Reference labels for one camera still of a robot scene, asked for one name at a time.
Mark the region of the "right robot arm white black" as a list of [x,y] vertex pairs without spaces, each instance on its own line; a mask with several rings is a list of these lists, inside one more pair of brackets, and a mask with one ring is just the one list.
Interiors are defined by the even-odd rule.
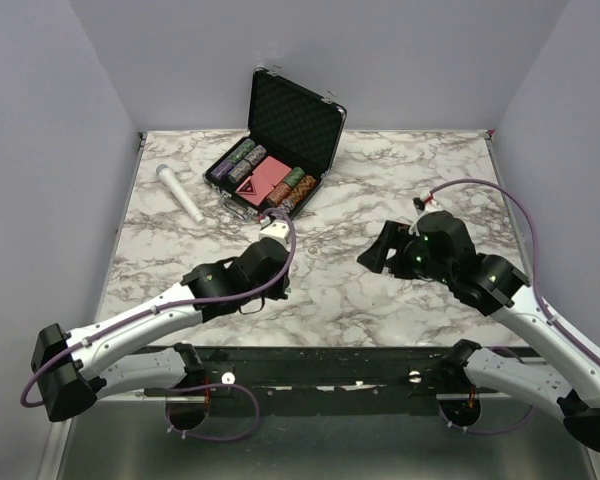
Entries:
[[505,393],[559,419],[567,432],[600,453],[600,347],[557,311],[543,306],[529,278],[498,255],[476,251],[463,221],[447,211],[413,225],[388,221],[358,256],[367,270],[404,280],[431,280],[462,304],[512,331],[546,369],[504,359],[470,341],[440,367],[440,379],[460,392],[473,384]]

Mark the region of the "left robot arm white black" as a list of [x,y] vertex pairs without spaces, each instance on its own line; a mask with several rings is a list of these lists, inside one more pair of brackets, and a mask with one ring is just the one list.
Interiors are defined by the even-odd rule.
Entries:
[[64,330],[53,323],[37,335],[30,384],[51,422],[76,417],[98,400],[134,390],[189,395],[208,376],[194,348],[155,341],[251,301],[284,300],[291,249],[271,238],[241,255],[201,264],[153,299],[105,321]]

